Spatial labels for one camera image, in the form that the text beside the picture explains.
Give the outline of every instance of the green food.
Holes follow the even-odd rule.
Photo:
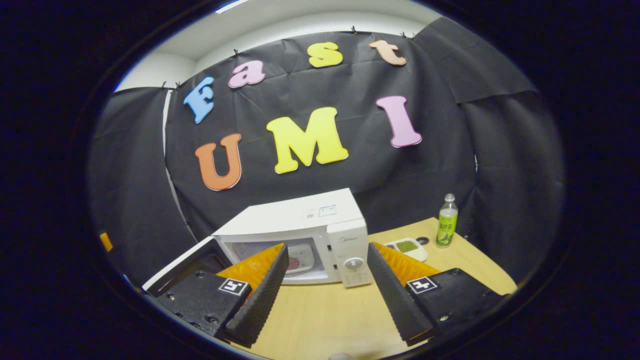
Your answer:
[[[396,246],[400,250],[400,252],[409,252],[411,250],[415,250],[418,247],[411,241],[403,241],[401,243],[397,243]]]

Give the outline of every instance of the microwave knob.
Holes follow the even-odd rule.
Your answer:
[[[344,267],[346,267],[351,271],[355,271],[355,270],[358,270],[362,266],[362,264],[364,264],[364,261],[362,261],[362,259],[351,258],[344,262]]]

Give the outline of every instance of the white microwave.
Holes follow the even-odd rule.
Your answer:
[[[367,224],[351,190],[249,206],[149,279],[142,288],[162,288],[215,241],[236,264],[285,243],[289,268],[283,284],[342,282],[346,288],[371,283],[367,266]]]

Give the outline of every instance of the plastic bottle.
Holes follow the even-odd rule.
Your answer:
[[[453,202],[456,197],[448,193],[444,197],[444,205],[440,208],[440,218],[438,224],[438,234],[436,235],[436,245],[438,247],[448,247],[456,232],[456,222],[458,222],[458,207]]]

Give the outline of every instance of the bottle label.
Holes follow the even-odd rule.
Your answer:
[[[436,243],[440,246],[448,246],[453,240],[453,234],[456,232],[456,222],[458,215],[453,217],[445,217],[440,215],[440,223],[438,224],[438,235]]]

